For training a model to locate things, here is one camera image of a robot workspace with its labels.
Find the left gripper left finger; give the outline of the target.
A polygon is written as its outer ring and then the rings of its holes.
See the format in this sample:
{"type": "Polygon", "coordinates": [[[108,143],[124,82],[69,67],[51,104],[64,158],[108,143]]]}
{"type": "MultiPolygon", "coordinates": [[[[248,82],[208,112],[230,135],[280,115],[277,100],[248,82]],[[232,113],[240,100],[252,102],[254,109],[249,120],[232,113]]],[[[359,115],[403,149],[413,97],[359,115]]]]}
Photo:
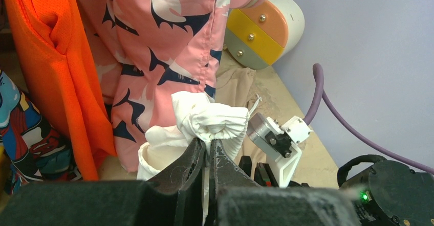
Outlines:
{"type": "Polygon", "coordinates": [[[174,162],[148,180],[162,194],[192,190],[203,193],[206,145],[194,138],[174,162]]]}

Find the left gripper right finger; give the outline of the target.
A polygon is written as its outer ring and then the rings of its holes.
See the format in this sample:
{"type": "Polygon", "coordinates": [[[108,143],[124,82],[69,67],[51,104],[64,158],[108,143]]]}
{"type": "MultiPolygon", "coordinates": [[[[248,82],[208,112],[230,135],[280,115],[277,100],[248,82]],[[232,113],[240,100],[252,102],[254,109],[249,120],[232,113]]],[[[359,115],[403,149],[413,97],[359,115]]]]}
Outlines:
{"type": "Polygon", "coordinates": [[[226,153],[221,140],[210,145],[209,197],[225,187],[259,187],[226,153]]]}

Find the white shorts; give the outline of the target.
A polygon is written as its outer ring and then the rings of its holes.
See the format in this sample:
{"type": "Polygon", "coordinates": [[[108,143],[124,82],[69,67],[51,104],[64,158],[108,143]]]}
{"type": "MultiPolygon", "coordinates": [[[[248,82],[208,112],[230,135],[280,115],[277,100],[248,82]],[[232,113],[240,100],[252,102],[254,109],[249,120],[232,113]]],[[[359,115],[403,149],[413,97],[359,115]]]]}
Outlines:
{"type": "Polygon", "coordinates": [[[175,125],[151,127],[138,150],[137,179],[145,181],[139,225],[203,225],[215,204],[209,197],[211,142],[221,140],[234,161],[246,136],[250,118],[247,108],[212,102],[204,93],[178,92],[172,94],[171,101],[175,125]],[[148,180],[179,158],[194,138],[206,145],[203,193],[158,192],[148,180]]]}

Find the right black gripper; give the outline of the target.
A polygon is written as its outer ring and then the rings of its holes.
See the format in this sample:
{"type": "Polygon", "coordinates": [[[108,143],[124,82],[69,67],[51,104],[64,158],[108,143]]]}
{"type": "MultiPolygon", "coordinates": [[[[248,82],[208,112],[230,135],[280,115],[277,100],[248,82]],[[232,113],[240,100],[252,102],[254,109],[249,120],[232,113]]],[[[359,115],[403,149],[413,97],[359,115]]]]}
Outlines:
{"type": "Polygon", "coordinates": [[[262,187],[290,187],[295,172],[295,160],[292,159],[286,163],[285,160],[277,163],[271,160],[270,163],[258,162],[254,164],[250,156],[242,155],[238,166],[262,187]]]}

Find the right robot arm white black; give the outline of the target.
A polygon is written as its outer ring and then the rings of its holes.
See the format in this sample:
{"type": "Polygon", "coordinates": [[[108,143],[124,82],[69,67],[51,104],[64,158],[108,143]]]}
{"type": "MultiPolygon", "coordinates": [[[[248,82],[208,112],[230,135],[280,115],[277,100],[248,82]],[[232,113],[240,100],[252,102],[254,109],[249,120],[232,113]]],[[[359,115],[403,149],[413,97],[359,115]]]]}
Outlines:
{"type": "Polygon", "coordinates": [[[228,225],[433,225],[433,175],[379,155],[337,172],[338,189],[241,189],[219,218],[228,225]]]}

